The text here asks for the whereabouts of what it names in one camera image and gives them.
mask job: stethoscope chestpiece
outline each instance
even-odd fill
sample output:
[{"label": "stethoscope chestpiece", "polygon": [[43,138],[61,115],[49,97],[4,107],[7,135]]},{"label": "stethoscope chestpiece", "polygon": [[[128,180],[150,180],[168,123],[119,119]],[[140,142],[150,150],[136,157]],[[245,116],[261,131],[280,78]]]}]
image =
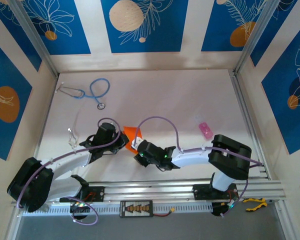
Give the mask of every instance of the stethoscope chestpiece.
[{"label": "stethoscope chestpiece", "polygon": [[106,105],[102,102],[98,103],[98,105],[96,106],[96,108],[99,110],[103,110],[103,109],[105,109],[105,107],[106,107]]}]

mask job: yellow pliers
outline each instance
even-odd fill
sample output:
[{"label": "yellow pliers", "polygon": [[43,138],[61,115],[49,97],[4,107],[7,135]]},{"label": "yellow pliers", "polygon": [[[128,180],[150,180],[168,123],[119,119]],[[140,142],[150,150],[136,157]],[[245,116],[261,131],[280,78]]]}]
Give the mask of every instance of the yellow pliers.
[{"label": "yellow pliers", "polygon": [[273,204],[275,202],[277,202],[278,200],[272,200],[272,199],[268,199],[266,200],[265,198],[260,198],[260,199],[257,199],[257,198],[246,198],[244,199],[242,202],[243,203],[246,203],[246,202],[257,202],[257,203],[260,203],[258,206],[254,207],[254,208],[247,208],[245,211],[247,212],[254,212],[262,207],[266,207],[268,206],[268,204]]}]

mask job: orange object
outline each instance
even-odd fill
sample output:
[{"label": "orange object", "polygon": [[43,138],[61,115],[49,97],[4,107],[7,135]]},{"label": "orange object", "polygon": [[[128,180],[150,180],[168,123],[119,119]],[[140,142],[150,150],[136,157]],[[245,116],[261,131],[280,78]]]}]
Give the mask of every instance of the orange object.
[{"label": "orange object", "polygon": [[136,131],[137,131],[137,128],[133,127],[133,126],[124,126],[123,127],[123,134],[125,134],[129,139],[129,143],[127,145],[125,145],[125,148],[134,154],[138,154],[138,152],[137,152],[137,150],[135,150],[131,147],[132,141],[135,139],[135,136],[142,138],[141,130],[139,129],[137,135],[136,135]]}]

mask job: pink eraser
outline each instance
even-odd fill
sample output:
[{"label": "pink eraser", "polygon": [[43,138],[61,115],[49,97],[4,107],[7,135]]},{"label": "pink eraser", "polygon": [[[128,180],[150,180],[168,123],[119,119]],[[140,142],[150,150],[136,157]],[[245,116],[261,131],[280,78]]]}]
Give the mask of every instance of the pink eraser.
[{"label": "pink eraser", "polygon": [[214,133],[211,131],[210,127],[206,122],[199,124],[199,129],[201,130],[205,139],[209,140],[214,136]]}]

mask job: white tabletop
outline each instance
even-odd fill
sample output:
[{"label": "white tabletop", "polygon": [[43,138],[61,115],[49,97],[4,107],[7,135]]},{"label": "white tabletop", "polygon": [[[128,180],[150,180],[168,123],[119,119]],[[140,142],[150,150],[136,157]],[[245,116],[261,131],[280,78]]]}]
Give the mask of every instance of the white tabletop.
[{"label": "white tabletop", "polygon": [[[38,159],[53,158],[71,151],[68,145],[71,128],[83,142],[96,134],[97,122],[110,117],[120,126],[136,127],[150,116],[170,119],[178,128],[180,146],[184,149],[200,147],[206,141],[195,122],[203,115],[214,134],[223,134],[253,149],[253,143],[238,105],[227,70],[160,70],[160,71],[98,71],[61,73],[58,85],[83,89],[90,95],[90,83],[106,78],[111,87],[99,100],[106,104],[97,109],[94,99],[75,99],[62,92],[54,95],[45,126]],[[104,92],[105,82],[97,82],[95,94]],[[142,137],[165,148],[176,145],[172,126],[161,119],[151,119],[141,127]],[[154,165],[143,167],[126,148],[116,155],[104,156],[92,164],[65,174],[79,174],[86,181],[143,181],[210,178],[217,169],[210,165],[192,165],[161,172]],[[257,167],[250,177],[259,177]]]}]

